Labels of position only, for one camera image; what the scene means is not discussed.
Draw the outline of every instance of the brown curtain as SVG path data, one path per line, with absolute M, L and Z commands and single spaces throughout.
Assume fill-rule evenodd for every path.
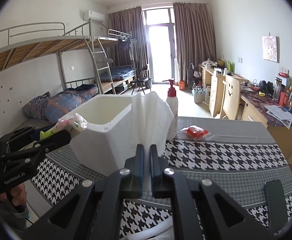
M 141 7 L 111 13 L 108 16 L 109 28 L 125 33 L 132 32 L 132 37 L 137 40 L 136 68 L 138 73 L 148 63 L 146 31 Z M 118 46 L 110 48 L 113 66 L 130 65 L 129 50 L 123 50 Z
M 216 60 L 214 27 L 206 4 L 174 3 L 179 79 L 187 80 L 190 63 Z

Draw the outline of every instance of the bed ladder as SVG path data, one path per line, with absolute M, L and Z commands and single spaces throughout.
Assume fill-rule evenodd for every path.
M 88 50 L 88 52 L 89 52 L 89 54 L 91 56 L 91 59 L 92 59 L 95 79 L 97 81 L 97 86 L 98 86 L 98 89 L 99 89 L 99 93 L 102 94 L 102 95 L 104 94 L 103 86 L 102 86 L 102 83 L 101 83 L 101 80 L 100 80 L 99 71 L 107 69 L 109 81 L 110 81 L 110 84 L 111 84 L 111 88 L 113 90 L 113 94 L 116 95 L 115 87 L 113 85 L 113 78 L 111 76 L 110 67 L 109 67 L 109 63 L 113 63 L 113 60 L 111 58 L 107 58 L 106 51 L 105 51 L 100 39 L 98 38 L 97 40 L 99 42 L 99 47 L 102 49 L 102 51 L 95 51 L 94 41 L 91 41 L 91 47 L 88 45 L 86 39 L 84 39 L 84 42 L 85 42 L 87 50 Z M 96 60 L 95 55 L 99 54 L 99 53 L 103 53 L 105 55 L 105 57 Z M 107 63 L 107 67 L 98 68 L 97 65 L 100 64 L 100 63 Z

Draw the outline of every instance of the white cable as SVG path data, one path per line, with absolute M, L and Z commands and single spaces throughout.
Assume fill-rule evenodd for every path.
M 138 233 L 134 233 L 129 236 L 125 236 L 121 238 L 120 240 L 146 240 L 148 238 L 161 234 L 162 232 L 166 231 L 171 226 L 173 226 L 172 216 L 167 218 L 166 220 L 164 220 L 163 222 L 161 222 L 160 224 L 158 224 L 157 226 L 153 228 L 150 228 Z

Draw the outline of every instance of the white wall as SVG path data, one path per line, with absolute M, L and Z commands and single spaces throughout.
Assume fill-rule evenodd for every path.
M 128 8 L 134 8 L 136 6 L 144 6 L 147 5 L 148 7 L 154 6 L 164 6 L 162 3 L 172 3 L 172 2 L 191 2 L 191 3 L 208 3 L 209 0 L 133 0 L 127 1 L 124 3 L 117 4 L 112 8 L 109 8 L 107 13 L 113 13 L 121 10 L 125 10 Z
M 89 9 L 106 13 L 104 6 L 90 0 L 10 0 L 0 13 L 0 30 L 26 23 L 63 22 L 68 31 L 84 23 L 82 13 Z M 10 34 L 60 27 L 61 25 L 23 27 Z M 101 25 L 96 24 L 94 27 L 95 36 L 105 35 L 105 29 Z M 62 34 L 61 31 L 26 34 L 11 38 L 11 43 Z M 89 35 L 88 29 L 84 30 L 84 35 Z M 0 33 L 0 47 L 6 45 L 7 32 Z M 63 53 L 63 63 L 67 81 L 93 76 L 91 58 L 85 50 Z M 56 55 L 30 60 L 0 72 L 1 86 L 0 133 L 4 135 L 26 120 L 21 111 L 25 103 L 46 91 L 50 91 L 52 95 L 62 91 Z
M 217 56 L 234 62 L 236 73 L 274 82 L 281 65 L 292 77 L 292 9 L 285 0 L 210 0 L 210 5 Z M 279 37 L 279 64 L 262 59 L 262 36 L 269 32 Z

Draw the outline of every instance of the canvas painting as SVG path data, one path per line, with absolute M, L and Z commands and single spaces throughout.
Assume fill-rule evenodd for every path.
M 276 36 L 263 36 L 263 59 L 278 62 Z

